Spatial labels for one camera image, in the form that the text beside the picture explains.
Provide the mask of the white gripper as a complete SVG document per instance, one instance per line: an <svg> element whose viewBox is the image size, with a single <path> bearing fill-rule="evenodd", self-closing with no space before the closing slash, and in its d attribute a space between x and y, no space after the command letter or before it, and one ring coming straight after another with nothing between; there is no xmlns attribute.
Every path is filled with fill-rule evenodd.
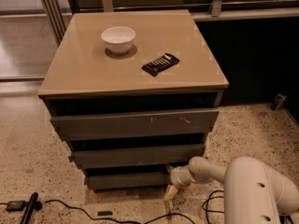
<svg viewBox="0 0 299 224"><path fill-rule="evenodd" d="M170 181L173 185L168 185L164 194L164 201L171 201L180 190L185 190L193 181L192 174L187 165L173 167L170 164L164 165L167 172L170 172Z"/></svg>

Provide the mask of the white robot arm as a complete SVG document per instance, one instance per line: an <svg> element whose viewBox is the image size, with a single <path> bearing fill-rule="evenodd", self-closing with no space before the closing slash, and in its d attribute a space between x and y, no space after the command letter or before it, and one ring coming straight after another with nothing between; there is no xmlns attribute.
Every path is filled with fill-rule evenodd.
<svg viewBox="0 0 299 224"><path fill-rule="evenodd" d="M286 176L251 157L238 157L228 166L193 157L170 169L164 198L171 200L191 183L216 180L224 186L225 224L280 224L281 216L299 209L299 189Z"/></svg>

